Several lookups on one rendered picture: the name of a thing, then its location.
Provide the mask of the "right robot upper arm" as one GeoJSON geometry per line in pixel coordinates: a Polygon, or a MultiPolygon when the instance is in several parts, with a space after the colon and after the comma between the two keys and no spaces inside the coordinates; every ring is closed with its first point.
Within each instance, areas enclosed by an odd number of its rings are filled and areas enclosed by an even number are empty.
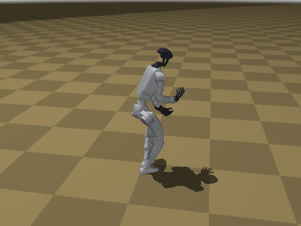
{"type": "Polygon", "coordinates": [[[165,75],[162,72],[155,72],[154,76],[156,82],[156,96],[155,99],[160,102],[160,97],[163,96],[162,92],[164,89],[165,75]]]}

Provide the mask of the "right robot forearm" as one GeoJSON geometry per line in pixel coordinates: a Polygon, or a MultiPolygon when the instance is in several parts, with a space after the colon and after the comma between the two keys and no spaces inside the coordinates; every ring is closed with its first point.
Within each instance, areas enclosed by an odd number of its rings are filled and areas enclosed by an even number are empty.
{"type": "Polygon", "coordinates": [[[160,102],[162,102],[164,104],[166,104],[166,103],[172,103],[172,104],[174,104],[174,103],[177,103],[175,101],[175,98],[176,97],[161,96],[160,97],[160,102]]]}

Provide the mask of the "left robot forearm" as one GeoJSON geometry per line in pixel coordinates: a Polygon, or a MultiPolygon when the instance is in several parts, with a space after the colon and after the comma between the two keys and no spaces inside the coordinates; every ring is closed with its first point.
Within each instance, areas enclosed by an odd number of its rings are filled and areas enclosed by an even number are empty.
{"type": "Polygon", "coordinates": [[[155,99],[155,94],[153,95],[153,97],[152,97],[150,100],[151,100],[152,105],[153,105],[154,107],[157,107],[157,108],[160,107],[159,102],[155,99]]]}

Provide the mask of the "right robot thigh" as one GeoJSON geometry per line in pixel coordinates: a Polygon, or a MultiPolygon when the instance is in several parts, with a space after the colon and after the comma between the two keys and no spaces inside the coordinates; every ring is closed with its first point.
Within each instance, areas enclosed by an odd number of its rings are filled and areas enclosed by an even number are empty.
{"type": "Polygon", "coordinates": [[[163,142],[164,133],[161,122],[159,121],[157,116],[152,111],[145,112],[144,110],[142,110],[140,112],[140,117],[145,124],[149,124],[150,129],[156,135],[152,139],[152,144],[154,145],[156,140],[161,140],[163,142]]]}

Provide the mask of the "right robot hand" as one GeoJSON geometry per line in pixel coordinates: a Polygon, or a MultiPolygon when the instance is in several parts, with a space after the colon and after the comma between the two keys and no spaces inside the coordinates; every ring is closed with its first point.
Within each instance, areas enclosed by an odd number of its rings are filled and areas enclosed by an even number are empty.
{"type": "MultiPolygon", "coordinates": [[[[179,88],[178,88],[179,89],[179,88]]],[[[180,87],[180,89],[179,89],[179,92],[178,92],[178,90],[176,90],[177,91],[177,94],[174,96],[174,97],[176,97],[175,98],[175,101],[177,102],[178,100],[179,100],[179,98],[184,94],[184,88],[182,87],[180,87]],[[181,90],[180,90],[181,89],[181,90]]]]}

